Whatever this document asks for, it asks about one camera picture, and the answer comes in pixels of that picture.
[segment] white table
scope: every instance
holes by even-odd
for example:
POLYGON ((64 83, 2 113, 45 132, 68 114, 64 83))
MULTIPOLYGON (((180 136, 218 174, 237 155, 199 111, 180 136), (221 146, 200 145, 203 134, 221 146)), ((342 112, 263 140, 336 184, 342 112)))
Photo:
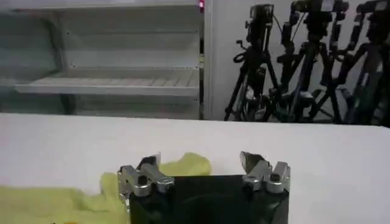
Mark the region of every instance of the white table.
POLYGON ((390 220, 390 131, 379 127, 245 124, 0 114, 0 184, 99 192, 104 172, 142 156, 207 157, 213 174, 243 173, 239 152, 292 169, 289 222, 390 220))

